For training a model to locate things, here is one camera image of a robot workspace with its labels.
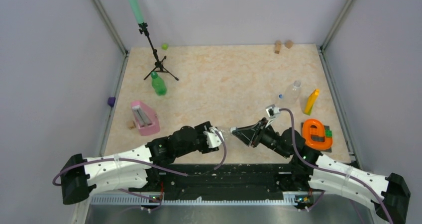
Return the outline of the clear plastic bottle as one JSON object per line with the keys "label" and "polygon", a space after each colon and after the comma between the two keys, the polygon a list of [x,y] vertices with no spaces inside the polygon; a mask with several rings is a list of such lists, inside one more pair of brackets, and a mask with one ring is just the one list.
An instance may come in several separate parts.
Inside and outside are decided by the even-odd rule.
{"label": "clear plastic bottle", "polygon": [[283,100],[286,104],[294,104],[300,96],[302,83],[300,80],[295,80],[290,84],[283,93]]}

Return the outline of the clear bottle blue-white cap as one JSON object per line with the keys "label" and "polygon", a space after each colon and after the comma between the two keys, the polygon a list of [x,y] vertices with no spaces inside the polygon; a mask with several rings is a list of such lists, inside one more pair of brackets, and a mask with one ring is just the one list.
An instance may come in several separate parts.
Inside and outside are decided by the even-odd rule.
{"label": "clear bottle blue-white cap", "polygon": [[236,139],[236,137],[231,133],[230,127],[218,126],[217,128],[225,142],[231,142]]}

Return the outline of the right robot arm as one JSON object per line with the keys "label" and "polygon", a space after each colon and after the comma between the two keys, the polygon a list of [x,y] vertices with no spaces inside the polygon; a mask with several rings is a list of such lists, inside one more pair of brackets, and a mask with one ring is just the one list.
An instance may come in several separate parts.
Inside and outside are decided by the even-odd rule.
{"label": "right robot arm", "polygon": [[265,118],[254,125],[232,127],[230,133],[247,146],[262,144],[290,158],[291,183],[296,189],[326,191],[366,206],[387,222],[406,222],[411,193],[401,175],[378,175],[336,161],[306,146],[292,128],[276,132]]}

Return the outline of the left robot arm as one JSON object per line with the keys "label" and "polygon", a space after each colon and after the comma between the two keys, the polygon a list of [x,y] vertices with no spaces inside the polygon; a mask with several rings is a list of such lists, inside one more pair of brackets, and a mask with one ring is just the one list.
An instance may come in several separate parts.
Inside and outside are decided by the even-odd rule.
{"label": "left robot arm", "polygon": [[145,188],[153,191],[159,186],[161,172],[187,176],[167,168],[177,158],[196,151],[202,154],[215,152],[221,146],[225,147],[223,134],[210,122],[195,127],[184,126],[171,135],[129,151],[91,158],[80,153],[72,155],[54,177],[53,185],[61,187],[65,205],[112,190]]}

